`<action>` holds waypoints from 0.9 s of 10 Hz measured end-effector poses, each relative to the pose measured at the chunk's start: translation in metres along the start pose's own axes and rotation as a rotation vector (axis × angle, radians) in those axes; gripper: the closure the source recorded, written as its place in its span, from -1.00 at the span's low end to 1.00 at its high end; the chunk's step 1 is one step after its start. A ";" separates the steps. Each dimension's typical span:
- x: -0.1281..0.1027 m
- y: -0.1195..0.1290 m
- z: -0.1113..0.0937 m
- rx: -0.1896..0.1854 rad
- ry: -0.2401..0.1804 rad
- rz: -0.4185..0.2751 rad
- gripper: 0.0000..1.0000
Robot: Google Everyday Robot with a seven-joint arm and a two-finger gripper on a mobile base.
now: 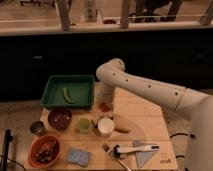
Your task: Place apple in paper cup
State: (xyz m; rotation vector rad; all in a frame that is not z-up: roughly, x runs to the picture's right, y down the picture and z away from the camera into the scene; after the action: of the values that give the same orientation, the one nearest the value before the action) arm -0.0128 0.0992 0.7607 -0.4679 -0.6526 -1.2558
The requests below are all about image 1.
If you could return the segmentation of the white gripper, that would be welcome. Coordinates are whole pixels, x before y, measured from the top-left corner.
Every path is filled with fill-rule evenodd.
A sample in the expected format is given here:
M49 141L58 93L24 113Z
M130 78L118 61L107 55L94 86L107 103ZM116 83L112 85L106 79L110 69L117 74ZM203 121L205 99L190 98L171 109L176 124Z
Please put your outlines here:
M113 107L115 88L100 82L96 88L96 98L99 105L106 104L109 108Z

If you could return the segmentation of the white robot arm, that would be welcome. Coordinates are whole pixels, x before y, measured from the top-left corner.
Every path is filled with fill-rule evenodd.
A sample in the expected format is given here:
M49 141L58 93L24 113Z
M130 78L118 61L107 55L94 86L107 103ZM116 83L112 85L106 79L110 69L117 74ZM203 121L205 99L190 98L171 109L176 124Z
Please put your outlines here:
M100 65L96 77L97 94L105 103L113 103L119 87L187 118L190 131L185 171L213 171L213 95L128 74L119 58Z

